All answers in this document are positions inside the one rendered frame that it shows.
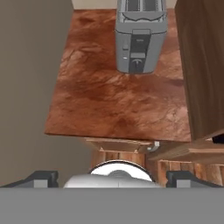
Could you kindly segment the wooden cupboard door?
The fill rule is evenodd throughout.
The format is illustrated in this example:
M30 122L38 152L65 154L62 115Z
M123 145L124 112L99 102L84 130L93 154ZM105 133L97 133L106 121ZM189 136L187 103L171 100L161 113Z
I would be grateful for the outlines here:
M164 186L168 171L189 171L197 178L224 186L224 164L196 164L192 162L177 162L160 160L157 162L156 180Z
M150 174L144 168L143 154L103 150L92 154L91 174L109 175L116 171L127 172L132 178L150 178Z

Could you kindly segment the grey two-slot toaster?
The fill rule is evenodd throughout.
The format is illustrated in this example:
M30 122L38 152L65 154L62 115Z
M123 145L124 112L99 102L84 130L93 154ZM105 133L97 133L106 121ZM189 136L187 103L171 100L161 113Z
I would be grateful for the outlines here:
M117 0L115 60L127 74L152 73L167 33L165 0Z

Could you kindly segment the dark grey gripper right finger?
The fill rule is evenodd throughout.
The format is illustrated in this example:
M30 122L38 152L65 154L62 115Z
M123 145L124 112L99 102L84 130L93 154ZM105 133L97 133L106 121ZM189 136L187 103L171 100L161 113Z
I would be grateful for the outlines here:
M212 182L197 178L189 171L168 171L166 173L166 187L171 188L194 188L194 187L214 187L222 188Z

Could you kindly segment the white round object black rim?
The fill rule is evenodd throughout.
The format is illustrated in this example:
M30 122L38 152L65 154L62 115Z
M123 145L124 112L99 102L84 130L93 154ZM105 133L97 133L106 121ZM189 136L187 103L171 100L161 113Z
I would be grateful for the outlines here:
M141 165L127 160L109 160L86 174L72 176L64 188L160 188Z

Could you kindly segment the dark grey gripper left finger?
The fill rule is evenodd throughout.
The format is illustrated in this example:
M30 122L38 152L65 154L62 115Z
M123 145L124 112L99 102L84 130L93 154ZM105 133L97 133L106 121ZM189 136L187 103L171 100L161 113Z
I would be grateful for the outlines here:
M27 178L2 185L2 188L57 188L59 173L57 171L35 171Z

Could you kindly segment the tall dark wooden cupboard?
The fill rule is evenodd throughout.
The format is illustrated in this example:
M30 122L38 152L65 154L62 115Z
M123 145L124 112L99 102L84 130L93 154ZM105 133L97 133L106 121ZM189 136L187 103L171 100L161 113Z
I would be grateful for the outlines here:
M175 14L192 139L224 134L224 0L177 0Z

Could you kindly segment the wooden drawer front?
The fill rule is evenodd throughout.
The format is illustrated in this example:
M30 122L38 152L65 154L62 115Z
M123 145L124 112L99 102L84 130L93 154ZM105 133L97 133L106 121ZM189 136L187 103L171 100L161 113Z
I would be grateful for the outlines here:
M147 153L149 160L193 162L207 165L224 165L224 144L212 141L194 143L167 143Z

